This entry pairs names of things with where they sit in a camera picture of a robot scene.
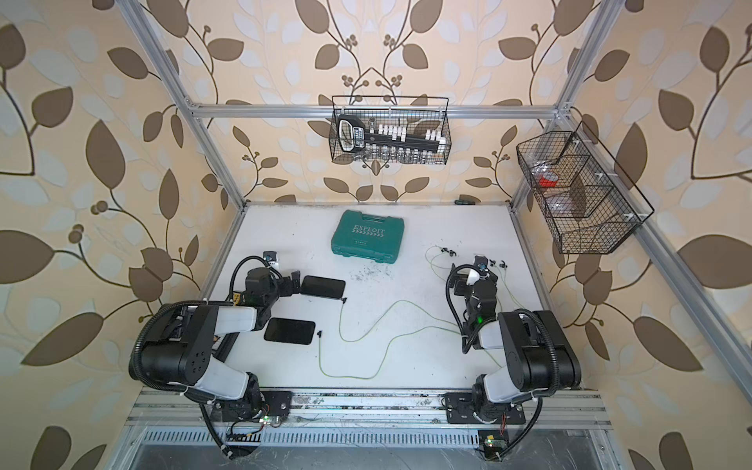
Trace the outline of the blue phone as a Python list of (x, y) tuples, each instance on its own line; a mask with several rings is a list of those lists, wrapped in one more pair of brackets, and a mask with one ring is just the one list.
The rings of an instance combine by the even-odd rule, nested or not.
[(340, 300), (346, 288), (346, 282), (321, 276), (307, 275), (301, 285), (301, 294), (309, 297)]

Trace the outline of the black phone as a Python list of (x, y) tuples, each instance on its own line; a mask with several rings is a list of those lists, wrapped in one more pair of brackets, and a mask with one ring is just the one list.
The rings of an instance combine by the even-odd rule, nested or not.
[(307, 346), (313, 342), (315, 323), (309, 320), (274, 317), (270, 319), (264, 340), (266, 342)]

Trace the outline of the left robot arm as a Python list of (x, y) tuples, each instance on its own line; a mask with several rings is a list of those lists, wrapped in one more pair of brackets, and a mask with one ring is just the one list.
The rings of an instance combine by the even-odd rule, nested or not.
[(248, 272), (242, 292), (230, 289), (223, 301), (182, 301), (160, 307), (135, 341), (130, 376), (148, 388), (180, 393), (201, 405), (207, 415), (216, 412), (226, 421), (284, 420), (290, 413), (290, 392), (266, 397), (255, 374), (225, 363), (240, 334), (264, 330), (274, 304), (301, 292), (301, 274), (282, 275), (274, 252), (243, 258), (233, 270), (231, 285), (251, 260), (260, 266)]

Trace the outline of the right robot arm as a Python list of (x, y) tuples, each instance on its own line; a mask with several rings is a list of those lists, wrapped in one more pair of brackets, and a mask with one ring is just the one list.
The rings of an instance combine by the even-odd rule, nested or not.
[(582, 368), (551, 311), (497, 309), (499, 276), (489, 262), (452, 266), (446, 301), (460, 333), (461, 351), (500, 351), (503, 365), (481, 374), (466, 393), (443, 397), (450, 424), (498, 425), (525, 421), (521, 407), (580, 386)]

